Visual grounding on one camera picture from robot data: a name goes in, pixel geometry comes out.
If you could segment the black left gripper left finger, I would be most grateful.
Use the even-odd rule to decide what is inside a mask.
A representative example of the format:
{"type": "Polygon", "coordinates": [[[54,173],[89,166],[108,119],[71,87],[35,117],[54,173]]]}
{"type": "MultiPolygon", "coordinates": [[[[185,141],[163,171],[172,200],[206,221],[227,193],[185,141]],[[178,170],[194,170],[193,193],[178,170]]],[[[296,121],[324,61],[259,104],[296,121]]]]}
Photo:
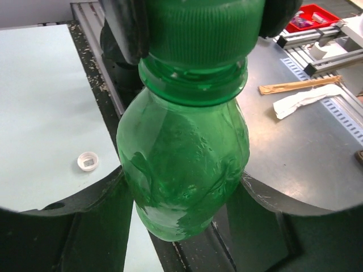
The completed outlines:
{"type": "Polygon", "coordinates": [[[133,200],[123,169],[42,210],[1,209],[1,271],[123,271],[133,200]]]}

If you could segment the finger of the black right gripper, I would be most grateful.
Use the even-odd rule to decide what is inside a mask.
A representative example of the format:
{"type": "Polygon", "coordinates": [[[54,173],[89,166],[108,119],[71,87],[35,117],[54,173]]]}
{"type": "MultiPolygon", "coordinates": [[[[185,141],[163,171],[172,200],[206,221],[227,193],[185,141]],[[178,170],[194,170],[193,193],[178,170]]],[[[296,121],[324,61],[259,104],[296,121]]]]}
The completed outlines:
{"type": "Polygon", "coordinates": [[[109,0],[100,4],[104,11],[100,34],[104,56],[116,63],[139,64],[150,48],[146,2],[109,0]]]}
{"type": "Polygon", "coordinates": [[[278,36],[301,7],[303,0],[266,0],[259,36],[278,36]]]}

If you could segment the green plastic bottle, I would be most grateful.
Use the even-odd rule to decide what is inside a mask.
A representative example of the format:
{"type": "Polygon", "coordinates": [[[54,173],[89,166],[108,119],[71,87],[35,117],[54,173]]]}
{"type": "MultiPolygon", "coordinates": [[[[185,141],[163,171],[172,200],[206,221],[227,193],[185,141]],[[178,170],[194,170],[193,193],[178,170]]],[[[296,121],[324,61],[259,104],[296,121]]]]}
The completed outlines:
{"type": "Polygon", "coordinates": [[[121,165],[145,227],[185,240],[207,228],[248,162],[237,103],[247,61],[191,70],[147,58],[138,69],[145,86],[117,129],[121,165]]]}

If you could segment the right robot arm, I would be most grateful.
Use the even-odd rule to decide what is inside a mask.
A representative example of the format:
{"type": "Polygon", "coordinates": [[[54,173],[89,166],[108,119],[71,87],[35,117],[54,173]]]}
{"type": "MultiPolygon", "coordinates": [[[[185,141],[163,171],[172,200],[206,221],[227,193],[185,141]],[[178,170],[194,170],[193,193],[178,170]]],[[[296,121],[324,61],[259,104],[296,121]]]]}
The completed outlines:
{"type": "Polygon", "coordinates": [[[120,87],[139,90],[137,66],[151,57],[184,69],[244,59],[259,37],[277,36],[301,1],[101,1],[103,57],[120,87]]]}

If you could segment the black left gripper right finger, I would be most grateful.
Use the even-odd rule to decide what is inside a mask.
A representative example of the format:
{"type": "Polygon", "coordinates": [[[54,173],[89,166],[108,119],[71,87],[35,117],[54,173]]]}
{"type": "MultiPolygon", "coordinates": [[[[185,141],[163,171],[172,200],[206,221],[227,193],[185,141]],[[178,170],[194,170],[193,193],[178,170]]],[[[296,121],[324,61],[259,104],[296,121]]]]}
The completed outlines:
{"type": "Polygon", "coordinates": [[[362,271],[362,205],[326,210],[244,174],[227,214],[238,271],[362,271]]]}

